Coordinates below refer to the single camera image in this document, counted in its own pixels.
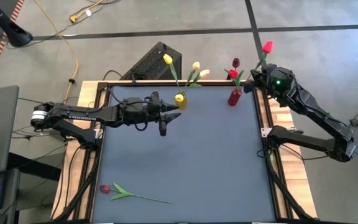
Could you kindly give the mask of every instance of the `black box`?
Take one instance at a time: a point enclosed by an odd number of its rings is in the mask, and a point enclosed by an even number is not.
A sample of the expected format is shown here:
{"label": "black box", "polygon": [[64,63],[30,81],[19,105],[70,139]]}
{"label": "black box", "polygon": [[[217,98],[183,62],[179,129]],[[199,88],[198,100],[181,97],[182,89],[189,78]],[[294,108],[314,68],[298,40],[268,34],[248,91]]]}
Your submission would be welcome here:
{"label": "black box", "polygon": [[158,42],[147,52],[121,80],[173,80],[170,66],[164,62],[163,56],[168,54],[173,59],[173,66],[181,80],[181,53],[162,42]]}

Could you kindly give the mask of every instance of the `gray table surface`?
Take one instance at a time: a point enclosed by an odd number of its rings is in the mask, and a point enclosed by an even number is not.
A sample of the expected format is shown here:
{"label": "gray table surface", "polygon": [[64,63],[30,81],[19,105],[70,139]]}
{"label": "gray table surface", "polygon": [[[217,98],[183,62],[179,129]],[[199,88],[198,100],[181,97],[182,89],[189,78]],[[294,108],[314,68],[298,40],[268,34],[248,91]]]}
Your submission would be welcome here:
{"label": "gray table surface", "polygon": [[[119,98],[158,91],[173,103],[176,87],[113,87]],[[133,126],[107,128],[104,136],[94,223],[269,222],[272,196],[252,94],[237,106],[227,104],[232,87],[188,91],[188,107],[161,137],[158,124],[144,132]],[[139,195],[171,204],[101,193],[116,182]]]}

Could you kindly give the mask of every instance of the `wooden table frame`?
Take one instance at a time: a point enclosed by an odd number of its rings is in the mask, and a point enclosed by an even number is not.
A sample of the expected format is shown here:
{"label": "wooden table frame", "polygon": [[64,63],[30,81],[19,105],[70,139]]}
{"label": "wooden table frame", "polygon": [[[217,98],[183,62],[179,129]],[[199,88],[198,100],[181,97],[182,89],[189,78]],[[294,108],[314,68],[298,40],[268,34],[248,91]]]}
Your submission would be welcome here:
{"label": "wooden table frame", "polygon": [[[78,99],[77,106],[85,107],[100,107],[105,101],[106,91],[105,87],[108,85],[130,85],[133,84],[130,80],[123,81],[85,81],[82,84],[80,96]],[[138,80],[135,85],[150,85],[155,84],[175,84],[174,80]],[[230,85],[230,80],[200,80],[200,84],[211,84],[214,85]],[[292,116],[289,108],[280,108],[278,103],[275,100],[267,100],[262,96],[260,91],[255,93],[255,104],[259,106],[258,114],[261,117],[259,121],[260,126],[263,128],[271,127],[274,125],[280,125],[284,127],[293,127]],[[74,121],[74,124],[81,128],[89,128],[91,122],[89,121]],[[62,169],[64,172],[63,180],[60,177],[57,193],[55,196],[55,203],[53,205],[52,211],[56,209],[55,215],[52,218],[58,217],[65,207],[66,203],[69,203],[74,195],[78,191],[79,183],[85,179],[89,174],[94,158],[95,152],[86,152],[85,150],[79,150],[75,157],[73,158],[74,152],[78,148],[79,144],[77,141],[70,141],[67,146],[67,151],[65,155],[65,163]],[[289,145],[296,152],[300,152],[300,148],[295,145]],[[69,171],[70,161],[73,158],[71,165],[71,172]],[[306,213],[312,217],[316,217],[316,210],[314,208],[313,199],[311,197],[311,192],[309,188],[308,179],[306,176],[305,166],[303,161],[293,152],[288,151],[285,147],[280,147],[280,150],[277,153],[272,153],[270,156],[272,161],[273,168],[279,174],[280,178],[285,177],[285,183],[288,190],[291,192],[296,201],[302,206]],[[68,189],[68,176],[70,175],[70,188]],[[90,198],[93,195],[94,186],[89,186],[85,193],[82,196],[80,206],[76,208],[70,216],[70,219],[85,219],[91,217],[91,208],[93,205],[93,200]],[[276,217],[287,218],[292,216],[292,212],[287,205],[287,202],[284,200],[281,191],[275,186],[272,188],[273,200],[276,205]]]}

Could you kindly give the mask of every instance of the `wooden board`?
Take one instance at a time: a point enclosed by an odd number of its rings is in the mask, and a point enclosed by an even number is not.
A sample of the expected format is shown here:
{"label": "wooden board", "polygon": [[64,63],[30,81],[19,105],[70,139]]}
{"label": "wooden board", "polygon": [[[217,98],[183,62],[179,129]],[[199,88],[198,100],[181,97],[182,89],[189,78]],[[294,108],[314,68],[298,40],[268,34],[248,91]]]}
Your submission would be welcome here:
{"label": "wooden board", "polygon": [[[132,83],[130,80],[126,81],[85,81],[82,84],[80,97],[78,99],[78,106],[93,106],[94,100],[96,98],[96,92],[97,87],[99,83]],[[138,83],[158,83],[158,82],[172,82],[174,83],[174,80],[142,80],[138,81]],[[230,82],[230,80],[200,80],[201,84],[202,82]],[[259,97],[259,104],[262,111],[262,118],[263,122],[265,124],[265,127],[268,127],[267,125],[267,115],[265,112],[265,106],[264,101],[262,98],[262,94],[258,94]],[[101,101],[104,101],[104,95],[102,94]],[[275,100],[270,100],[270,109],[272,111],[273,116],[273,122],[275,125],[281,125],[284,127],[293,127],[293,121],[291,117],[290,110],[288,108],[280,108],[278,106],[278,103]],[[81,127],[81,128],[89,128],[90,122],[89,121],[74,121],[74,124]],[[77,147],[79,146],[78,142],[76,141],[70,141],[67,146],[66,156],[65,156],[65,165],[63,168],[63,180],[60,178],[59,186],[57,189],[57,194],[55,196],[55,203],[53,205],[53,210],[56,209],[56,212],[52,218],[56,218],[59,216],[63,208],[65,207],[65,195],[68,192],[68,201],[69,203],[73,196],[76,194],[78,190],[78,183],[80,181],[80,175],[81,175],[81,169],[84,163],[84,157],[85,157],[85,151],[79,150],[75,158],[73,160],[73,163],[71,165],[71,172],[70,172],[70,188],[67,188],[68,183],[68,168],[70,165],[71,158],[74,155],[74,152],[76,151]],[[300,148],[298,146],[289,145],[292,149],[296,150],[300,153]],[[312,217],[316,217],[316,210],[314,208],[313,199],[311,197],[311,192],[309,188],[308,178],[306,176],[305,166],[302,162],[302,160],[294,155],[293,153],[288,152],[284,147],[280,148],[281,158],[282,158],[282,164],[283,164],[283,170],[285,179],[287,182],[287,187],[291,194],[294,196],[296,201],[303,207],[306,213],[311,215]],[[94,154],[91,155],[91,158],[89,160],[89,166],[88,166],[88,172],[90,171],[90,168],[93,164]],[[88,201],[88,194],[89,189],[85,192],[83,199],[81,201],[81,207],[80,207],[80,214],[79,218],[85,218],[85,211],[86,211],[86,204]],[[282,217],[287,217],[285,213],[285,206],[283,202],[283,197],[280,191],[277,189],[277,195],[278,195],[278,201],[279,201],[279,207],[280,207],[280,213],[282,214]]]}

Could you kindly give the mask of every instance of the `yellow cable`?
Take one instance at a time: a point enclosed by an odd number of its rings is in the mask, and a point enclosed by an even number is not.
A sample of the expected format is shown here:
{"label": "yellow cable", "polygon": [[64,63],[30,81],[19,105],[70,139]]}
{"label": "yellow cable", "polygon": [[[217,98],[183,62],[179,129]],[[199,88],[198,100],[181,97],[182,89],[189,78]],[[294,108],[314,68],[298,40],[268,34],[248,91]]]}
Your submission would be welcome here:
{"label": "yellow cable", "polygon": [[[62,40],[64,40],[66,42],[66,44],[69,46],[71,52],[73,53],[73,56],[74,56],[74,59],[75,59],[75,70],[74,70],[74,74],[73,76],[71,77],[71,79],[74,79],[77,74],[78,74],[78,58],[77,58],[77,55],[75,54],[75,51],[74,51],[74,48],[71,46],[71,44],[63,38],[62,35],[60,35],[59,31],[57,30],[55,24],[53,23],[53,21],[51,20],[51,18],[48,16],[48,14],[45,12],[45,9],[43,9],[43,7],[39,4],[38,0],[34,0],[35,3],[37,4],[37,6],[41,9],[41,11],[44,13],[44,15],[48,18],[49,22],[51,23],[51,25],[53,26],[53,28],[55,29],[56,31],[56,34],[59,36],[59,38],[61,38]],[[67,100],[68,98],[68,94],[70,92],[70,88],[71,88],[71,82],[70,84],[68,84],[68,88],[67,88],[67,91],[66,91],[66,96],[65,96],[65,101]]]}
{"label": "yellow cable", "polygon": [[92,6],[87,7],[86,9],[82,10],[80,13],[78,13],[77,15],[74,16],[70,16],[70,21],[72,23],[75,23],[77,21],[77,19],[82,16],[87,10],[92,9],[93,7],[97,6],[98,4],[100,4],[101,2],[103,2],[104,0],[99,0],[98,2],[94,3]]}

